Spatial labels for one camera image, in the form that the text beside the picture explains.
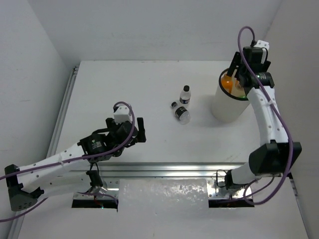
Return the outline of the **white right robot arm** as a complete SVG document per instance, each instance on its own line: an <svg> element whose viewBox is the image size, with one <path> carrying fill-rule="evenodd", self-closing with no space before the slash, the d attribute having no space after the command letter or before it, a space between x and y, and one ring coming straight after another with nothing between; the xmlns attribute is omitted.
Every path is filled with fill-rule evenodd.
<svg viewBox="0 0 319 239"><path fill-rule="evenodd" d="M237 190L257 178L281 174L287 163L294 164L302 151L299 142L289 144L288 135L280 122L275 99L275 84L267 71L268 48L248 46L242 49L243 55L236 53L231 69L236 69L235 77L243 87L257 120L260 133L260 147L249 155L244 165L229 170L225 175L225 188Z"/></svg>

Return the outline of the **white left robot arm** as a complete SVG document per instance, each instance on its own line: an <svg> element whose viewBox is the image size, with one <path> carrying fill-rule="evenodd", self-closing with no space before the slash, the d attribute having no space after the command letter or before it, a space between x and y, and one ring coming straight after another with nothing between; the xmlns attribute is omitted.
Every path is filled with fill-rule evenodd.
<svg viewBox="0 0 319 239"><path fill-rule="evenodd" d="M22 211L38 200L71 192L101 194L107 184L93 166L146 141L143 118L135 122L137 126L130 121L116 124L113 118L107 118L106 128L94 131L61 153L28 166L7 166L4 171L11 210Z"/></svg>

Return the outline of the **clear bottle black cap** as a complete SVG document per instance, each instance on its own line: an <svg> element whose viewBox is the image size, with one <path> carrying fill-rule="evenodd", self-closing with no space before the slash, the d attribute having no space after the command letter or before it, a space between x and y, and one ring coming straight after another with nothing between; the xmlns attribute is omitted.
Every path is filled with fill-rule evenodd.
<svg viewBox="0 0 319 239"><path fill-rule="evenodd" d="M185 85L180 93L179 102L184 105L188 106L191 98L191 91L189 85Z"/></svg>

